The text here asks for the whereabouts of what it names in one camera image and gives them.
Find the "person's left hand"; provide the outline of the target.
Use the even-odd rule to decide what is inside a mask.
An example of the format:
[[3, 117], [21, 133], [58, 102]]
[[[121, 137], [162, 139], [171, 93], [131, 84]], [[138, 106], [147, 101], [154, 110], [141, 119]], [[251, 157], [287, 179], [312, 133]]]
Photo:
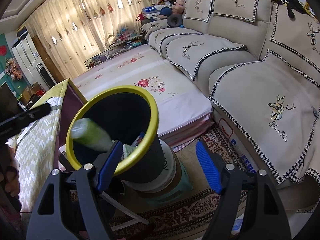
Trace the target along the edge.
[[20, 193], [18, 162], [15, 150], [8, 144], [1, 146], [1, 188], [9, 200], [17, 205]]

